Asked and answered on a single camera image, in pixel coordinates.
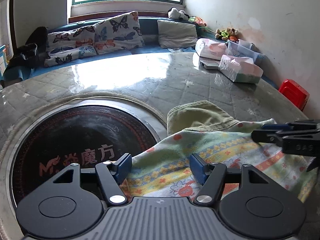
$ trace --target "towel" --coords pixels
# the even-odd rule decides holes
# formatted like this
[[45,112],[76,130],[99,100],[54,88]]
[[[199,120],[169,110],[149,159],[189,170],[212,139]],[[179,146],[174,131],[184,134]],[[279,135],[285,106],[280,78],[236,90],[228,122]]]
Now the towel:
[[[240,122],[208,101],[173,108],[168,113],[168,137],[132,159],[126,189],[130,196],[185,197],[193,199],[201,185],[194,178],[188,158],[196,153],[206,162],[228,168],[254,165],[305,201],[316,183],[316,171],[306,173],[302,156],[285,155],[274,144],[257,144],[251,132],[263,122]],[[223,196],[238,189],[226,184]]]

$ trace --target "round hot plate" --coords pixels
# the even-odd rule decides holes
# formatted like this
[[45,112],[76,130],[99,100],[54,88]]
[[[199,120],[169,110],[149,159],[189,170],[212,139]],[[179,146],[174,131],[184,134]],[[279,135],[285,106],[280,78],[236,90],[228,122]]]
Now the round hot plate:
[[16,204],[70,163],[94,168],[146,151],[157,143],[151,131],[133,114],[108,106],[78,106],[49,116],[18,149],[12,169]]

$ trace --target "red plastic stool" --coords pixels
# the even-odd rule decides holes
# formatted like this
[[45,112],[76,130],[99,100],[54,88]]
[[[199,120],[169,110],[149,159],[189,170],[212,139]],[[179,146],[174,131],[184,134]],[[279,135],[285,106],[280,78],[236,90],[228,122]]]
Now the red plastic stool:
[[310,94],[292,79],[286,79],[281,84],[279,92],[288,98],[301,111],[303,111],[310,97]]

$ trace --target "beige pillow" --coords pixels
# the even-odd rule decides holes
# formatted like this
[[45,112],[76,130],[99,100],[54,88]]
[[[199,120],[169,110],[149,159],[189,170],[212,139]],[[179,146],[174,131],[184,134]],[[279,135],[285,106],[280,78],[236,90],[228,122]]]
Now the beige pillow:
[[194,48],[196,46],[198,38],[196,26],[193,24],[158,20],[158,30],[161,48]]

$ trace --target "butterfly print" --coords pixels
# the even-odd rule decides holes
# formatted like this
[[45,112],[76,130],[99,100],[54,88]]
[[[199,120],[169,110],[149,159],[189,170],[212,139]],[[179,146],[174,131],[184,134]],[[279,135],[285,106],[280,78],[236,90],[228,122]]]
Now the butterfly print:
[[132,12],[131,13],[132,14],[132,16],[133,16],[133,20],[135,20],[136,22],[139,20],[139,18],[138,18],[138,12]]
[[104,47],[107,47],[107,48],[108,48],[108,46],[113,46],[113,47],[115,47],[116,45],[113,43],[113,40],[107,40],[107,41],[105,41],[104,43],[96,44],[96,48],[97,48],[98,50],[102,50],[102,49],[104,49]]
[[56,60],[57,64],[66,63],[66,62],[70,62],[72,60],[72,56],[71,56],[71,54],[68,54],[66,56],[66,59],[62,58],[62,60],[61,60],[60,57],[56,57],[55,60]]
[[69,33],[58,33],[52,43],[56,43],[58,41],[71,41],[68,36]]
[[56,54],[60,51],[66,51],[66,50],[70,50],[73,49],[73,47],[61,47],[61,48],[57,48],[57,49],[53,49],[50,54]]
[[79,48],[79,58],[83,57],[86,51],[96,53],[96,50],[94,47],[91,46],[83,46]]
[[128,41],[128,40],[133,40],[133,36],[136,35],[136,33],[132,32],[132,33],[129,33],[128,35],[126,36],[123,36],[123,37],[115,37],[113,40],[114,41]]
[[109,22],[111,23],[112,25],[112,29],[113,29],[113,32],[117,32],[118,31],[118,28],[121,26],[125,29],[129,29],[129,26],[127,24],[127,19],[128,19],[128,16],[123,16],[121,21],[120,22],[117,22],[115,20],[109,20]]
[[103,27],[100,35],[98,35],[97,33],[95,33],[94,35],[94,42],[98,42],[98,41],[106,41],[107,40],[107,27]]
[[77,29],[75,34],[73,34],[73,37],[80,35],[84,30],[89,31],[91,33],[95,32],[94,27],[92,25],[91,26],[84,26],[84,27]]
[[88,39],[87,41],[86,40],[83,40],[83,41],[76,41],[76,47],[81,47],[83,45],[91,45],[93,46],[93,40],[90,38]]
[[137,48],[139,48],[139,45],[136,45],[136,46],[134,46],[133,47],[133,49],[137,49]]
[[133,27],[133,29],[138,33],[139,36],[142,36],[140,28]]

